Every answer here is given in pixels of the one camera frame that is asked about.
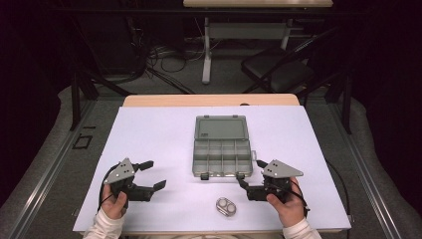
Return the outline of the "metal floor rail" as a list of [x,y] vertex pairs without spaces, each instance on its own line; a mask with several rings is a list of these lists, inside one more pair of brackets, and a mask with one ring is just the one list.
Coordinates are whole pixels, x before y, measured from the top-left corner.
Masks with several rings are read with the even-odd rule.
[[336,104],[328,104],[328,108],[334,117],[337,130],[341,134],[346,146],[352,155],[352,163],[358,174],[359,180],[365,190],[371,207],[377,217],[377,220],[383,230],[386,239],[402,239],[402,236],[387,208],[383,197],[376,186],[373,177],[354,141],[354,138],[343,127],[341,121],[341,112]]
[[7,239],[23,239],[24,235],[27,233],[28,228],[58,177],[69,151],[73,147],[76,139],[80,136],[83,123],[87,121],[87,118],[92,113],[95,105],[96,101],[87,101],[82,107],[80,122],[74,129],[67,130],[65,138],[61,141],[60,146],[52,157],[52,161],[45,166],[42,176],[39,178],[34,189],[31,191],[31,194],[25,201],[25,204],[22,206],[22,210],[18,214]]

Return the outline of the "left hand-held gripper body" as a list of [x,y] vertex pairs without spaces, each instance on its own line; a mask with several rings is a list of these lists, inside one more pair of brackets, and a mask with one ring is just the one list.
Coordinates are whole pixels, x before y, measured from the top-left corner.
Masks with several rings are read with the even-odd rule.
[[109,184],[112,194],[118,196],[122,191],[129,201],[149,201],[154,193],[152,187],[136,185],[134,177],[137,173],[133,169],[134,163],[125,158],[114,165],[105,175],[104,184]]

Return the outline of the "white table mat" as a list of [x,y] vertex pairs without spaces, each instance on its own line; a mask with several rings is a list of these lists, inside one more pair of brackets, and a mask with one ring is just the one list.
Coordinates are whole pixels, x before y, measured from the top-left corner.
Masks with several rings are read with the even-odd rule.
[[[323,158],[309,117],[300,106],[175,107],[119,109],[74,229],[93,223],[106,172],[119,161],[152,160],[139,172],[138,185],[165,180],[148,202],[129,202],[126,234],[240,234],[279,232],[276,210],[250,201],[233,177],[201,180],[192,173],[195,120],[198,116],[245,116],[251,147],[259,159],[277,159],[303,172],[299,184],[310,209],[308,221],[321,231],[344,230],[350,223]],[[231,217],[216,209],[220,197],[231,200]]]

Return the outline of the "black folding chair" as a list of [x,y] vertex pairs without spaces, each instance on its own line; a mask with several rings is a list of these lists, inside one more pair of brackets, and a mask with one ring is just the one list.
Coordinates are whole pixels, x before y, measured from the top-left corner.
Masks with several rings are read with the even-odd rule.
[[316,74],[304,60],[327,44],[337,32],[338,28],[334,27],[288,51],[272,47],[243,60],[241,70],[254,82],[246,93],[257,88],[268,93],[290,93],[308,83]]

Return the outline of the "small clear lens case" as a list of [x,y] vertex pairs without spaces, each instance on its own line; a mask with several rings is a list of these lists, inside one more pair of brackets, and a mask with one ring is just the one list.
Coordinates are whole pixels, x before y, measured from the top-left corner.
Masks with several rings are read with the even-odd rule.
[[222,215],[226,217],[231,217],[235,215],[237,212],[236,205],[231,200],[225,197],[220,197],[216,201],[216,209],[218,212],[220,212]]

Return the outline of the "grey plastic compartment box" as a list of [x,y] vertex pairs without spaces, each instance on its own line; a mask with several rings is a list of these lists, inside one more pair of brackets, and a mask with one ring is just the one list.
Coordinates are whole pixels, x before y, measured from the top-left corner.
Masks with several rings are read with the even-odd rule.
[[196,118],[192,173],[201,180],[252,175],[252,149],[245,116]]

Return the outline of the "white desk with legs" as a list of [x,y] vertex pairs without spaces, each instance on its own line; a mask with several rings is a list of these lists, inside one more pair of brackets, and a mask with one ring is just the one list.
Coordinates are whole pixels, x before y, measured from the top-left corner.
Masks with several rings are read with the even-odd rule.
[[[308,10],[328,9],[333,5],[332,0],[183,0],[183,6],[194,10]],[[211,22],[204,18],[204,66],[202,83],[207,85],[211,81],[212,54],[210,39],[272,39],[282,40],[283,47],[287,46],[292,19],[277,20],[275,23],[258,23],[252,20],[247,23]]]

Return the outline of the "person's right hand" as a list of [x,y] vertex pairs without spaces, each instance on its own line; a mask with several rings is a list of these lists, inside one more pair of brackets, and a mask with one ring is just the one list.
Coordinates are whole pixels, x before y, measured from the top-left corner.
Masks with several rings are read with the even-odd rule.
[[283,203],[276,195],[268,194],[267,201],[278,212],[279,219],[282,225],[287,228],[300,222],[305,217],[305,205],[301,200],[302,193],[299,188],[299,183],[295,177],[291,178],[292,193],[289,198]]

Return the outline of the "black metal stand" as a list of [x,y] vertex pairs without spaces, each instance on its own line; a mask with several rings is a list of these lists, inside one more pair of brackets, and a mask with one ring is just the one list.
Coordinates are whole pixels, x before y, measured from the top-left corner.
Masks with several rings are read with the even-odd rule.
[[341,101],[341,125],[348,134],[350,129],[350,107],[351,107],[351,87],[352,78],[346,71],[339,71],[331,76],[330,87],[325,94],[325,100],[328,103],[337,103]]
[[81,110],[81,94],[84,94],[89,101],[96,101],[100,93],[95,87],[95,83],[105,86],[106,88],[118,93],[123,97],[130,96],[130,92],[115,85],[107,80],[100,74],[97,74],[86,68],[78,68],[74,71],[71,80],[71,93],[72,93],[72,113],[73,120],[71,130],[74,130],[82,120]]

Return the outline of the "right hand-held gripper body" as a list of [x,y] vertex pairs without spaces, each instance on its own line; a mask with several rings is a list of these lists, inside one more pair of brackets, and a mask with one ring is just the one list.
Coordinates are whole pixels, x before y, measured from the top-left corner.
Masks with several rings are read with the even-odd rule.
[[286,202],[292,193],[291,178],[304,174],[279,160],[267,162],[262,168],[263,184],[251,186],[246,190],[247,198],[253,201],[266,201],[268,194],[276,195],[282,202]]

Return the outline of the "person's left hand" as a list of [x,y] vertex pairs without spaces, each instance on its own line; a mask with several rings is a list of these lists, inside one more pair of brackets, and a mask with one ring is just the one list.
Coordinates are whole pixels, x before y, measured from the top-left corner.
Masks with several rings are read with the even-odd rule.
[[104,185],[101,199],[101,209],[105,212],[105,215],[108,218],[113,220],[122,218],[126,211],[124,208],[126,200],[127,195],[124,192],[121,191],[118,196],[114,196],[110,189],[110,185]]

